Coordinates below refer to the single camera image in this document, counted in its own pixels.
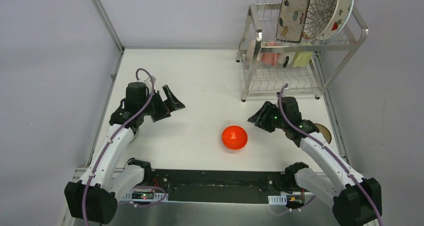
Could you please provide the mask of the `orange bowl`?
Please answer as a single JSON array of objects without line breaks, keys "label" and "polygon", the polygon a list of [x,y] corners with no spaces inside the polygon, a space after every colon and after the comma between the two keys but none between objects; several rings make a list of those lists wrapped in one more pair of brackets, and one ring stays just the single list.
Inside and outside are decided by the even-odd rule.
[{"label": "orange bowl", "polygon": [[247,145],[248,134],[242,127],[231,125],[223,130],[221,139],[226,148],[240,150]]}]

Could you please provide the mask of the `mint green bowl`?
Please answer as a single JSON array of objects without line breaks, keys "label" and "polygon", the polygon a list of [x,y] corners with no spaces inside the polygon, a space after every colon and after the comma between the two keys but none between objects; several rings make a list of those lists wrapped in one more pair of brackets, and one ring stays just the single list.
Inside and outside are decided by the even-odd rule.
[{"label": "mint green bowl", "polygon": [[137,138],[137,137],[138,137],[138,135],[139,135],[139,132],[140,132],[140,130],[139,130],[139,129],[138,129],[137,131],[134,131],[134,132],[133,132],[133,133],[134,133],[134,136],[132,137],[131,141],[129,142],[130,144],[136,140],[136,138]]}]

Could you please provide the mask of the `pink mug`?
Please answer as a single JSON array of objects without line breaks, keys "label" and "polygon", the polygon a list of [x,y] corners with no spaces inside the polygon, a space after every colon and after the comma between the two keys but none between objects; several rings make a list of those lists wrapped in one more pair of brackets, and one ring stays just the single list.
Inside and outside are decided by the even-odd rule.
[{"label": "pink mug", "polygon": [[[266,46],[271,46],[271,47],[275,47],[277,45],[278,43],[276,41],[268,41],[266,44]],[[278,64],[278,56],[279,56],[279,53],[263,53],[261,61],[264,64],[276,67]]]}]

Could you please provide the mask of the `white mug black handle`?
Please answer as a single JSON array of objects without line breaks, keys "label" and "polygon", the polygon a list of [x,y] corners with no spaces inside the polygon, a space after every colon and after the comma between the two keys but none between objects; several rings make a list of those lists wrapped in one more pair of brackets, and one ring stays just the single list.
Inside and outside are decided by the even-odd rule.
[{"label": "white mug black handle", "polygon": [[278,54],[277,62],[282,65],[283,68],[291,68],[293,66],[293,60],[295,52],[282,52]]}]

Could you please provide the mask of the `pale yellow mug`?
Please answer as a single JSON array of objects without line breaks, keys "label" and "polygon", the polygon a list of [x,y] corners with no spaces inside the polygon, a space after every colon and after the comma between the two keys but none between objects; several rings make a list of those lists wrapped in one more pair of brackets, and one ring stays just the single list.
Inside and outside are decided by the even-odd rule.
[{"label": "pale yellow mug", "polygon": [[295,53],[293,60],[292,60],[292,66],[294,68],[304,68],[306,67],[312,56],[314,55],[314,51],[298,51]]}]

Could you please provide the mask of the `square floral plate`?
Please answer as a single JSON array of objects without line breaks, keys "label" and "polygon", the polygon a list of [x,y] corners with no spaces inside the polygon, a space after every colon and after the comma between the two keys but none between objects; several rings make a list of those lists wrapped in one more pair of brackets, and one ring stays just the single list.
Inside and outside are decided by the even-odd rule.
[{"label": "square floral plate", "polygon": [[275,38],[285,43],[299,43],[302,39],[310,0],[282,0]]}]

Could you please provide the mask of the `brown petal pattern plate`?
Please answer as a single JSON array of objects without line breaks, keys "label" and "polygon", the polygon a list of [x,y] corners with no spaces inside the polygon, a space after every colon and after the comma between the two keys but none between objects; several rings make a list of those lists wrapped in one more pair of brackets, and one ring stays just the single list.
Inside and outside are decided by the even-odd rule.
[{"label": "brown petal pattern plate", "polygon": [[330,37],[330,21],[336,11],[338,0],[309,0],[303,38],[306,40],[326,40]]}]

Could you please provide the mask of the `watermelon pattern round plate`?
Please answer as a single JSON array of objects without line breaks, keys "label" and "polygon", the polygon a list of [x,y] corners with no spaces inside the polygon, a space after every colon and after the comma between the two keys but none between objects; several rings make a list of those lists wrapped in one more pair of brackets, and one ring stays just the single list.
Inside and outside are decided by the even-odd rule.
[{"label": "watermelon pattern round plate", "polygon": [[334,13],[326,28],[316,38],[325,41],[337,35],[349,19],[354,0],[337,0]]}]

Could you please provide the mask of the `beige cup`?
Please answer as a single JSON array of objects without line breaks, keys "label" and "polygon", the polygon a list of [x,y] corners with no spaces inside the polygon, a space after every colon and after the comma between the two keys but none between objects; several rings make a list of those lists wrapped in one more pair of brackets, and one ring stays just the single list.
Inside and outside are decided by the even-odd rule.
[{"label": "beige cup", "polygon": [[245,63],[247,66],[249,66],[249,68],[252,69],[256,69],[256,61],[257,58],[254,56],[254,52],[255,52],[255,47],[256,47],[256,40],[252,39],[247,47],[246,53],[245,53]]}]

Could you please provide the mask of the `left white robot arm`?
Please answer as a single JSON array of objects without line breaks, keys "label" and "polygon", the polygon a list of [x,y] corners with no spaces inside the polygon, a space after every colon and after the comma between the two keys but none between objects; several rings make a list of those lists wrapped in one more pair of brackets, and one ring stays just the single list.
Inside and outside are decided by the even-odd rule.
[{"label": "left white robot arm", "polygon": [[152,167],[147,161],[131,159],[118,176],[113,174],[146,116],[156,122],[185,108],[168,85],[162,89],[166,100],[162,100],[158,90],[150,92],[144,82],[127,85],[125,98],[111,114],[106,137],[91,164],[77,182],[70,181],[65,186],[64,195],[72,217],[88,223],[109,224],[119,202],[131,189],[137,185],[144,189],[152,184]]}]

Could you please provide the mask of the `brown dish under right arm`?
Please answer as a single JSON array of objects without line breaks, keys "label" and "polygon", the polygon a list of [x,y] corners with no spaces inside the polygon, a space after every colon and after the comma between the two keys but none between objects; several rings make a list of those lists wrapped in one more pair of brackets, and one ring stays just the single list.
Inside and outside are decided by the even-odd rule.
[{"label": "brown dish under right arm", "polygon": [[315,123],[314,125],[319,129],[319,132],[323,135],[326,142],[330,144],[333,139],[331,131],[320,123]]}]

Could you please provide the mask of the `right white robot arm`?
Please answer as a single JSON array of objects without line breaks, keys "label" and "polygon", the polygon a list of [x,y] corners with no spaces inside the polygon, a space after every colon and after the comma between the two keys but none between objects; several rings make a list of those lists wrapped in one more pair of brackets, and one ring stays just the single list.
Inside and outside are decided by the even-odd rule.
[{"label": "right white robot arm", "polygon": [[365,178],[330,149],[319,128],[302,118],[294,97],[281,97],[276,103],[266,101],[248,122],[269,133],[283,130],[325,174],[318,175],[302,162],[294,163],[285,169],[283,182],[288,190],[311,192],[331,208],[341,226],[362,226],[374,220],[383,225],[380,183]]}]

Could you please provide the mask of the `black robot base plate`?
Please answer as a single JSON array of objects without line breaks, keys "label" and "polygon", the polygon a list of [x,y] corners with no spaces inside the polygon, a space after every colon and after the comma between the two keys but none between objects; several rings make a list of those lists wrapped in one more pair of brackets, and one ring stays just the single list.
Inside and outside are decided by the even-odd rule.
[{"label": "black robot base plate", "polygon": [[303,200],[307,193],[279,171],[154,169],[141,185],[164,189],[173,202],[267,204],[269,197]]}]

